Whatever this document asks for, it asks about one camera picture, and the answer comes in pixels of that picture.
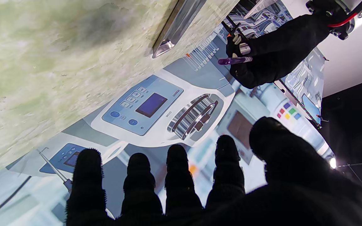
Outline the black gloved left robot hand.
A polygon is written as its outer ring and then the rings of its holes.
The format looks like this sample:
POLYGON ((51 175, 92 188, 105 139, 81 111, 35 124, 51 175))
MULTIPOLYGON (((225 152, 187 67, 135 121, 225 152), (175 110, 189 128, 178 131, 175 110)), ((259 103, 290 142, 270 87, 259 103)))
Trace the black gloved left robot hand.
POLYGON ((230 66, 230 74, 244 87, 252 89, 285 77, 330 33, 325 13, 305 14, 277 30, 254 39, 240 34, 227 37, 228 57, 250 57, 230 66))

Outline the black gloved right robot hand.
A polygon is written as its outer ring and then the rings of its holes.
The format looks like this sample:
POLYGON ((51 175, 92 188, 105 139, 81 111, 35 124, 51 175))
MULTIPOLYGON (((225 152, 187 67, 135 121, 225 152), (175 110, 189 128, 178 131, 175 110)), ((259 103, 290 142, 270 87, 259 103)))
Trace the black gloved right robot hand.
POLYGON ((66 225, 362 226, 362 186, 332 169, 307 141, 272 117, 254 123, 249 141, 254 155, 265 162, 266 185, 245 192, 237 146, 230 136, 222 135, 205 207, 195 192, 183 146, 174 144, 167 152, 165 211, 155 194, 148 158, 134 153, 117 219, 106 213, 100 153, 82 150, 66 203, 66 225))

